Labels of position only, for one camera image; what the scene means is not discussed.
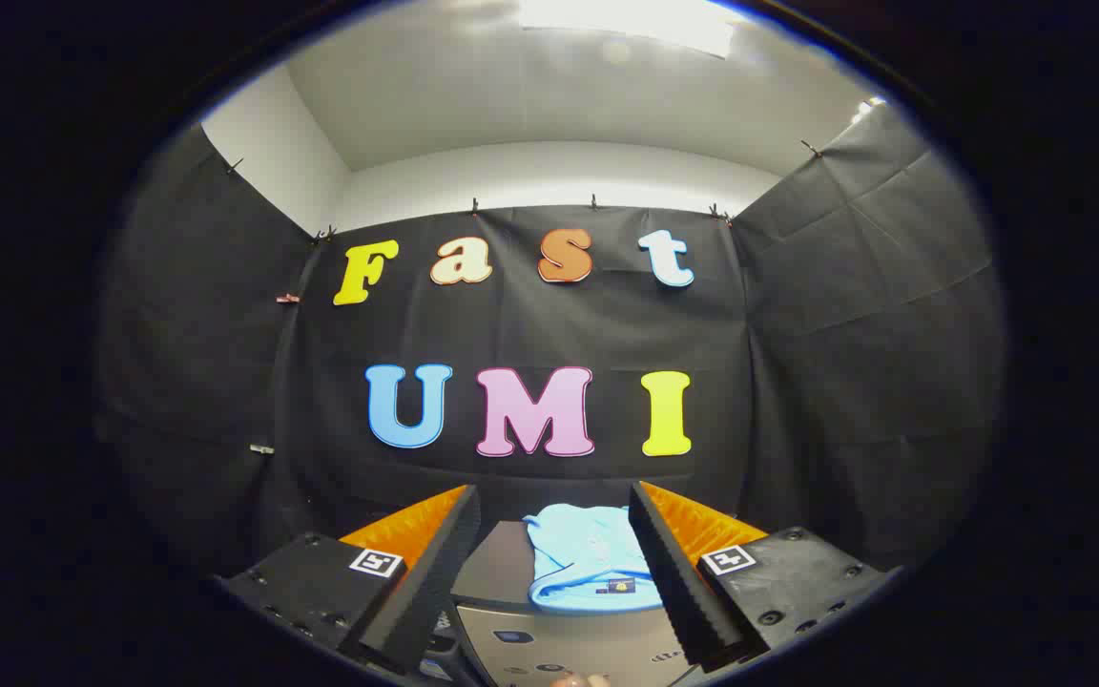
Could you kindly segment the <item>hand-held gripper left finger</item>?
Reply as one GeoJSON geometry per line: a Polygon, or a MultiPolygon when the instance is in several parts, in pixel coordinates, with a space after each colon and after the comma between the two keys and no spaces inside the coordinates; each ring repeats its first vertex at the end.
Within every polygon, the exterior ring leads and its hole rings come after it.
{"type": "Polygon", "coordinates": [[[331,660],[415,673],[481,522],[476,486],[459,486],[346,536],[297,535],[217,591],[331,660]]]}

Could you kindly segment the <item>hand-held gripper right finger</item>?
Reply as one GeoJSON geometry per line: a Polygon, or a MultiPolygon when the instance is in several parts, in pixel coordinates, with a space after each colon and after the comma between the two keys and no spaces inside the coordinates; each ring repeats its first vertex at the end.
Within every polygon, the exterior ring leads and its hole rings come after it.
{"type": "Polygon", "coordinates": [[[637,480],[630,527],[677,643],[693,668],[735,673],[837,629],[902,577],[803,527],[761,531],[637,480]]]}

